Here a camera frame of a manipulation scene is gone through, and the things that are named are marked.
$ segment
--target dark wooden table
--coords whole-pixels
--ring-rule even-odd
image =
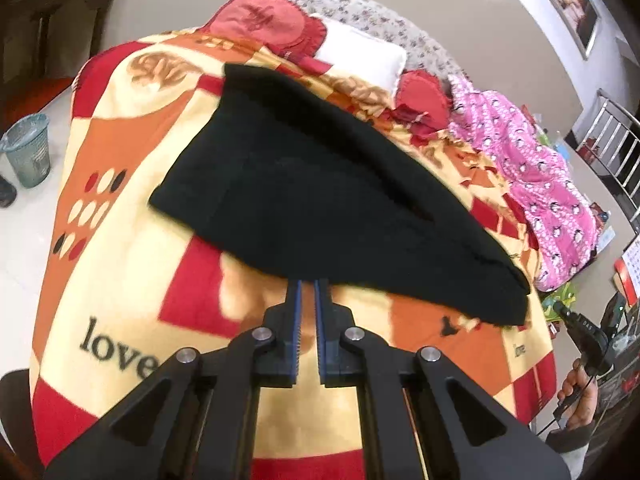
[[[69,1],[72,0],[9,0],[0,2],[0,137],[9,126],[4,124],[4,104],[7,98],[23,90],[31,81],[45,75],[49,20],[52,14]],[[89,57],[92,57],[100,51],[104,18],[111,0],[84,0],[84,2],[89,9],[96,11],[91,47],[89,48]],[[40,22],[34,66],[26,76],[20,74],[9,81],[4,81],[4,37],[11,21],[24,16],[29,16]]]

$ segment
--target grey sleeve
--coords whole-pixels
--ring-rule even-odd
[[[582,472],[594,425],[592,422],[575,430],[551,431],[546,437],[546,444],[567,464],[572,480],[576,480]]]

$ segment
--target black shoe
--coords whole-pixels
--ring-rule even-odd
[[[0,207],[9,207],[17,195],[15,187],[0,175]]]

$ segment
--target calendar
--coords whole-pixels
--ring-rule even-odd
[[[635,304],[640,292],[640,236],[637,236],[622,253],[622,258],[616,261],[615,268],[625,289],[628,304]]]

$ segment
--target black cuff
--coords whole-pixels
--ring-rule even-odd
[[[546,444],[556,453],[568,453],[586,446],[591,439],[595,422],[574,430],[551,431],[546,436]]]

